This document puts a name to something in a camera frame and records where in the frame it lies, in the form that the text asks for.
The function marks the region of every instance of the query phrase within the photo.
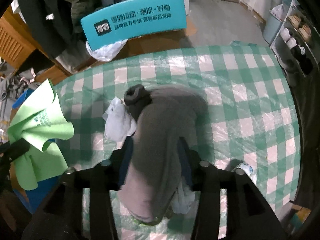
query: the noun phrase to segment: light green cleaning cloth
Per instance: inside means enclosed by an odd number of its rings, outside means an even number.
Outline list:
[[[30,143],[30,150],[14,161],[23,189],[33,190],[39,181],[59,176],[67,169],[59,147],[48,140],[68,140],[73,134],[73,125],[64,118],[58,95],[47,79],[21,105],[8,128],[10,143],[21,137]]]

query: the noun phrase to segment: beige shoe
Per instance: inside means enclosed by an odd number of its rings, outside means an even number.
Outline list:
[[[295,27],[296,29],[299,28],[299,24],[301,22],[301,18],[294,14],[288,17],[289,21],[291,22],[292,26]]]
[[[305,42],[309,42],[311,39],[311,29],[308,24],[304,24],[299,30],[302,38]]]

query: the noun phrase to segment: green checkered tablecloth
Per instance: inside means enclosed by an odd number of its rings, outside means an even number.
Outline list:
[[[273,210],[295,196],[300,168],[300,135],[292,95],[269,48],[210,46],[177,49],[118,60],[73,75],[57,88],[75,135],[58,142],[69,166],[91,168],[121,143],[104,138],[102,114],[115,97],[142,83],[146,89],[182,84],[199,91],[209,111],[196,123],[200,157],[226,168],[245,161],[257,173],[257,187]],[[111,192],[120,239],[189,239],[197,202],[187,215],[140,226]],[[84,194],[84,229],[89,228],[89,192]],[[226,196],[221,195],[220,237],[226,231]]]

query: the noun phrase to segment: colorful box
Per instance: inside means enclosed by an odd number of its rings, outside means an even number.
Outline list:
[[[187,27],[184,0],[129,0],[81,19],[92,50],[137,36]]]

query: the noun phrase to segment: louvered wooden cabinet door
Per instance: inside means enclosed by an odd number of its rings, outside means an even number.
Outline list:
[[[7,11],[0,19],[0,57],[18,69],[36,49],[21,34],[19,24]]]

